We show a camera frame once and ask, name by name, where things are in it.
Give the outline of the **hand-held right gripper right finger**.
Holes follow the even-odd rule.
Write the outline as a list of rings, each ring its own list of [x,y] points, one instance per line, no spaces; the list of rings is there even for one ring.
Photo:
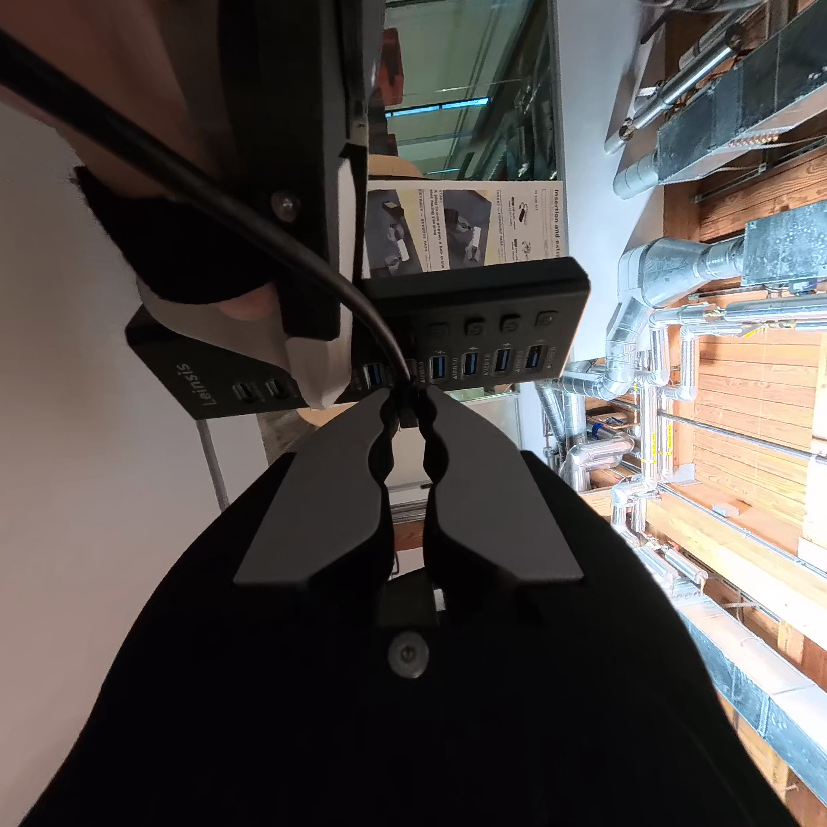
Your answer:
[[[583,572],[514,442],[474,408],[423,392],[424,469],[436,527],[518,583],[576,583]]]

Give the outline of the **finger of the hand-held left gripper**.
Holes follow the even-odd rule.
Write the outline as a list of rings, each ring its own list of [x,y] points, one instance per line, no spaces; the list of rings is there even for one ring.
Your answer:
[[[368,274],[364,224],[367,205],[367,154],[336,161],[335,194],[338,253],[342,276],[357,286]],[[215,346],[226,354],[257,360],[281,369],[294,381],[303,406],[331,408],[351,379],[353,314],[336,305],[338,334],[325,340],[288,333],[286,287],[278,287],[274,309],[257,319],[239,319],[215,305],[181,305],[156,295],[142,280],[137,290],[145,310],[160,325],[190,340]]]

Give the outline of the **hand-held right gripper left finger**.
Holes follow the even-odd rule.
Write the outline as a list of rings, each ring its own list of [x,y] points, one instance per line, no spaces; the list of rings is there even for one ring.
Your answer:
[[[389,515],[395,398],[376,390],[303,440],[234,577],[306,584],[370,541]]]

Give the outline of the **black usb hub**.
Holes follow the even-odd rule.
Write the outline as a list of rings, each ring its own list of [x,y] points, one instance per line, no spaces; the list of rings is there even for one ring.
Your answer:
[[[396,337],[417,388],[444,391],[559,377],[590,294],[587,275],[570,257],[371,277],[359,286]],[[144,307],[125,334],[192,419],[310,408],[281,369],[176,334]],[[351,364],[350,382],[331,408],[395,382],[357,320]]]

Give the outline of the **person's left hand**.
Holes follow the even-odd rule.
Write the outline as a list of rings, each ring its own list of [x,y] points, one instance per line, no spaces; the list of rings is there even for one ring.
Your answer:
[[[214,180],[222,164],[191,115],[160,30],[165,2],[1,1],[2,30],[134,121]],[[87,169],[117,195],[169,194],[113,153],[22,98],[2,89],[2,102],[45,122]],[[278,309],[273,284],[213,305],[228,317],[256,321]]]

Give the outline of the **printed instruction sheet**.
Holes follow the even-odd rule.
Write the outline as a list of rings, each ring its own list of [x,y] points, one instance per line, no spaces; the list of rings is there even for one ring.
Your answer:
[[[564,185],[369,181],[365,253],[367,278],[567,256]]]

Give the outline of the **silver air duct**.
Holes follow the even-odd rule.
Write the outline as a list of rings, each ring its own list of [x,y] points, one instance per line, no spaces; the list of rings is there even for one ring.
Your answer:
[[[825,825],[825,202],[708,231],[679,204],[825,113],[825,2],[545,2],[567,252],[591,298],[555,396],[770,825]]]

